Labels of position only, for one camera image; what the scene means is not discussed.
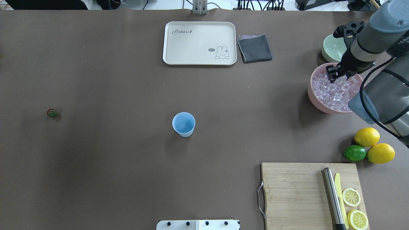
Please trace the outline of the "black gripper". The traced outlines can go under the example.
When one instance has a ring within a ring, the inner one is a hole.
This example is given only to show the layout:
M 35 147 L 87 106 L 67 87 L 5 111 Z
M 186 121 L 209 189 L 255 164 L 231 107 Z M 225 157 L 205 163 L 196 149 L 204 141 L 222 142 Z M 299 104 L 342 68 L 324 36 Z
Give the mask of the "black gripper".
M 354 57 L 351 50 L 347 50 L 339 64 L 326 66 L 326 76 L 331 84 L 336 83 L 338 79 L 347 81 L 350 78 L 348 72 L 352 72 L 352 75 L 361 74 L 372 66 L 374 66 L 374 61 L 361 61 Z

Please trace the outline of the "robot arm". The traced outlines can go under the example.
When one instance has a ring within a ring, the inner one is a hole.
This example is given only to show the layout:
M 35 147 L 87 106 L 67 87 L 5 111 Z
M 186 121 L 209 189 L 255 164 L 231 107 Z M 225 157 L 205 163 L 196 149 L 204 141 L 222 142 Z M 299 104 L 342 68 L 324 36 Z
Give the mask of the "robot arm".
M 408 7 L 407 0 L 388 0 L 367 23 L 338 26 L 333 36 L 343 38 L 347 50 L 338 64 L 326 67 L 331 83 L 370 69 L 349 109 L 405 146 L 409 144 Z

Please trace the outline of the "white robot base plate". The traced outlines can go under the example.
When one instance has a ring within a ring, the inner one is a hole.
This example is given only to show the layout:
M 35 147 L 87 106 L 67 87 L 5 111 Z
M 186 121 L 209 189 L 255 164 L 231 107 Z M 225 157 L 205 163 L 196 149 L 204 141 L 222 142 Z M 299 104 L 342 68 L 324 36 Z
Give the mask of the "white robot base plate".
M 239 220 L 202 219 L 202 220 L 162 220 L 156 230 L 240 230 Z

